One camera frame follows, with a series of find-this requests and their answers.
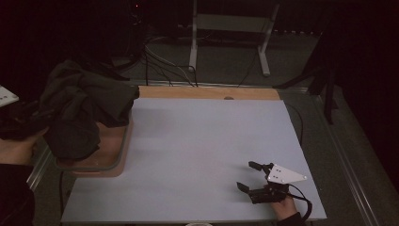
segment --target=black cable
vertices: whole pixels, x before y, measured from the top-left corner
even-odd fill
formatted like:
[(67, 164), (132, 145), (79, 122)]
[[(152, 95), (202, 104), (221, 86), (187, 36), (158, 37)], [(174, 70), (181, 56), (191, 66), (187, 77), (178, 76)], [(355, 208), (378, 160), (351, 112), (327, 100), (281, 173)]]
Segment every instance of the black cable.
[(59, 181), (58, 181), (59, 207), (60, 207), (61, 216), (64, 214), (64, 198), (63, 198), (63, 192), (62, 192), (63, 177), (64, 177), (64, 171), (61, 171), (59, 173)]
[(168, 70), (168, 69), (166, 69), (166, 68), (164, 68), (164, 67), (162, 67), (162, 66), (160, 66), (160, 65), (158, 65), (158, 64), (156, 64), (156, 63), (154, 63), (154, 62), (152, 62), (152, 61), (150, 61), (149, 59), (148, 59), (148, 64), (149, 64), (149, 66), (151, 66), (151, 65), (156, 66), (156, 67), (158, 67), (160, 70), (165, 70), (165, 71), (167, 71), (167, 72), (169, 72), (169, 73), (173, 73), (174, 75), (176, 75), (176, 76), (182, 78), (183, 80), (185, 80), (185, 81), (188, 82), (191, 86), (194, 87), (194, 85), (192, 85), (189, 81), (187, 81), (186, 78), (185, 78), (184, 76), (182, 76), (182, 75), (180, 75), (180, 74), (178, 74), (178, 73), (172, 72), (172, 71), (170, 71), (170, 70)]
[(258, 54), (258, 51), (253, 55), (252, 61), (251, 61), (251, 63), (249, 64), (249, 66), (247, 67), (247, 74), (244, 76), (244, 78), (241, 80), (241, 82), (237, 85), (238, 88), (244, 83), (244, 81), (245, 81), (245, 80), (247, 79), (247, 77), (249, 76), (249, 72), (250, 72), (250, 70), (251, 70), (252, 67), (253, 67), (253, 64), (254, 64), (254, 62), (255, 62), (255, 58), (256, 58), (257, 54)]
[(192, 87), (198, 87), (198, 86), (199, 86), (199, 85), (198, 85), (198, 82), (197, 82), (197, 73), (196, 73), (196, 70), (195, 70), (195, 68), (194, 68), (193, 66), (190, 66), (190, 65), (175, 65), (175, 64), (171, 64), (171, 63), (165, 62), (164, 60), (159, 59), (159, 56), (155, 56), (155, 55), (152, 54), (151, 52), (148, 52), (148, 51), (146, 51), (146, 50), (144, 50), (144, 52), (145, 52), (146, 54), (148, 54), (148, 56), (150, 56), (151, 58), (155, 59), (156, 61), (158, 61), (158, 62), (160, 62), (160, 63), (162, 63), (162, 64), (165, 64), (165, 65), (168, 65), (168, 66), (170, 66), (170, 67), (175, 67), (175, 68), (182, 68), (182, 67), (185, 67), (185, 68), (191, 68), (191, 69), (193, 69), (194, 80), (195, 80), (196, 86), (194, 86), (188, 78), (185, 78), (184, 80), (186, 80), (186, 82), (188, 82), (188, 84), (190, 84)]
[[(162, 62), (161, 60), (157, 59), (156, 57), (151, 56), (151, 54), (149, 54), (149, 56), (152, 57), (152, 58), (154, 58), (154, 59), (156, 59), (157, 61)], [(160, 66), (160, 65), (158, 65), (158, 64), (156, 64), (156, 63), (154, 63), (154, 62), (152, 62), (152, 61), (150, 61), (149, 59), (147, 59), (147, 60), (148, 60), (150, 63), (152, 63), (153, 65), (157, 66), (158, 68), (163, 69), (163, 70), (165, 70), (165, 71), (167, 71), (167, 72), (169, 72), (169, 73), (172, 73), (172, 74), (174, 74), (174, 75), (176, 75), (176, 76), (179, 76), (180, 78), (182, 78), (183, 80), (185, 80), (190, 86), (195, 87), (195, 86), (190, 82), (190, 80), (188, 80), (186, 77), (184, 77), (184, 76), (182, 76), (182, 75), (180, 75), (180, 74), (178, 74), (178, 73), (175, 73), (175, 72), (173, 72), (173, 71), (171, 71), (171, 70), (169, 70), (169, 69), (167, 69), (167, 68), (164, 68), (164, 67), (162, 67), (162, 66)], [(169, 64), (167, 64), (167, 63), (164, 63), (164, 64), (166, 64), (166, 65), (168, 65), (168, 66), (173, 66), (173, 67), (180, 67), (180, 66), (169, 65)]]
[(146, 59), (146, 86), (149, 85), (149, 60), (147, 54), (144, 52), (144, 58)]
[(160, 69), (161, 72), (158, 72), (158, 70), (156, 70), (156, 68), (154, 68), (150, 63), (148, 64), (148, 67), (149, 67), (149, 68), (152, 68), (157, 74), (159, 74), (159, 75), (165, 77), (165, 78), (167, 79), (167, 81), (169, 82), (169, 85), (173, 87), (173, 84), (172, 84), (172, 82), (171, 82), (171, 80), (170, 80), (170, 77), (168, 77), (168, 76), (164, 73), (164, 71), (162, 71), (162, 69)]
[(299, 117), (300, 120), (300, 135), (299, 135), (299, 145), (302, 147), (302, 140), (303, 140), (303, 119), (300, 115), (299, 111), (292, 105), (285, 103), (287, 106), (291, 107)]
[(306, 199), (305, 195), (302, 193), (301, 190), (299, 190), (299, 188), (297, 188), (296, 186), (293, 186), (293, 185), (289, 185), (289, 186), (291, 186), (291, 187), (295, 188), (297, 191), (299, 191), (299, 193), (302, 195), (302, 197), (293, 195), (293, 194), (291, 194), (291, 193), (285, 193), (287, 196), (293, 197), (293, 198), (298, 199), (298, 200), (305, 201), (305, 202), (308, 204), (308, 210), (306, 211), (305, 215), (302, 217), (303, 221), (305, 221), (305, 220), (307, 220), (307, 219), (309, 218), (309, 216), (311, 215), (311, 209), (312, 209), (312, 207), (313, 207), (313, 204), (311, 203), (311, 201), (309, 201), (308, 199)]
[[(260, 31), (260, 32), (263, 31), (265, 25), (266, 25), (266, 19), (264, 19), (264, 21), (263, 21), (262, 28), (261, 28), (261, 31)], [(254, 54), (254, 56), (253, 56), (253, 59), (252, 59), (250, 65), (247, 67), (247, 74), (244, 76), (244, 78), (243, 78), (243, 79), (241, 80), (241, 82), (238, 84), (238, 86), (237, 86), (238, 88), (243, 84), (243, 82), (244, 82), (244, 81), (247, 79), (247, 77), (249, 76), (249, 70), (253, 67), (253, 63), (255, 62), (255, 57), (256, 57), (257, 54), (258, 54), (258, 50), (255, 52), (255, 54)]]

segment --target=white object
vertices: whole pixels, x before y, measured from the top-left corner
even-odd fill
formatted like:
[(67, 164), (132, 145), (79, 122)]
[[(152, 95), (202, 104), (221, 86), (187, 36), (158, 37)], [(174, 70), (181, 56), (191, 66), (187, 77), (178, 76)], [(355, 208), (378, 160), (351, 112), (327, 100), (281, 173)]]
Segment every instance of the white object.
[[(308, 175), (296, 183), (326, 218), (283, 101), (151, 99), (133, 106), (124, 172), (78, 178), (62, 217), (76, 223), (216, 223), (276, 219), (236, 187), (263, 187), (249, 161), (278, 162)], [(305, 213), (305, 202), (296, 202)]]
[(305, 181), (306, 179), (308, 179), (306, 176), (278, 165), (273, 166), (267, 177), (268, 181), (282, 185)]
[(0, 85), (0, 107), (17, 102), (20, 98)]

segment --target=metal frame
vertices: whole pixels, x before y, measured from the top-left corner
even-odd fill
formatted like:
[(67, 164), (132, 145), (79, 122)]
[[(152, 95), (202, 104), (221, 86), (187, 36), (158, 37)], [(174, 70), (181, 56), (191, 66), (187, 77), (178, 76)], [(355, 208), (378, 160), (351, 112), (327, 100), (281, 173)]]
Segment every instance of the metal frame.
[(258, 55), (261, 62), (262, 72), (264, 76), (270, 75), (269, 65), (266, 58), (266, 47), (272, 34), (274, 22), (276, 21), (277, 13), (279, 11), (279, 4), (273, 6), (270, 18), (261, 17), (238, 17), (238, 16), (224, 16), (211, 14), (198, 14), (197, 0), (193, 1), (193, 32), (191, 40), (191, 52), (189, 60), (189, 71), (193, 72), (197, 69), (197, 31), (198, 29), (212, 29), (212, 30), (230, 30), (230, 31), (245, 31), (265, 34), (263, 43), (258, 46)]

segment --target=crumpled fabric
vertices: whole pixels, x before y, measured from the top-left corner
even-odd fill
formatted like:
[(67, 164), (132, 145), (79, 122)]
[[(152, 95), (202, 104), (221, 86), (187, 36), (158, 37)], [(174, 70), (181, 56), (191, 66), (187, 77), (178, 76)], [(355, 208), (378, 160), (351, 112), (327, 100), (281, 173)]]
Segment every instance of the crumpled fabric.
[(99, 149), (99, 128), (129, 124), (130, 110), (139, 97), (129, 86), (101, 74), (83, 70), (67, 60), (49, 75), (40, 96), (40, 111), (54, 111), (44, 138), (58, 158), (83, 159)]

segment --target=black cloth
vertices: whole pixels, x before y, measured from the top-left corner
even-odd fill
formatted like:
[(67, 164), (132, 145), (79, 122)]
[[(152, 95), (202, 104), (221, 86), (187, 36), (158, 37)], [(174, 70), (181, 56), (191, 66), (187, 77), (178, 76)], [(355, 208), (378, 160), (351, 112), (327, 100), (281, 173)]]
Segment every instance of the black cloth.
[(40, 97), (40, 111), (54, 111), (54, 120), (44, 135), (58, 158), (82, 159), (98, 149), (99, 129), (129, 123), (137, 86), (129, 86), (83, 70), (77, 63), (65, 61), (49, 75)]
[(26, 183), (32, 169), (0, 164), (0, 226), (33, 225), (35, 199)]
[(302, 220), (300, 213), (290, 216), (289, 218), (283, 219), (277, 222), (278, 226), (306, 226), (305, 222)]

